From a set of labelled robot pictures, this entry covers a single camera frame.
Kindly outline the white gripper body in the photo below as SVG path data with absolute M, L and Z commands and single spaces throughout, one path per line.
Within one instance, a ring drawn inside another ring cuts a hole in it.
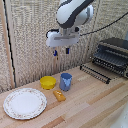
M 69 46 L 76 44 L 79 41 L 78 32 L 62 35 L 58 29 L 49 30 L 46 37 L 46 45 L 48 47 Z

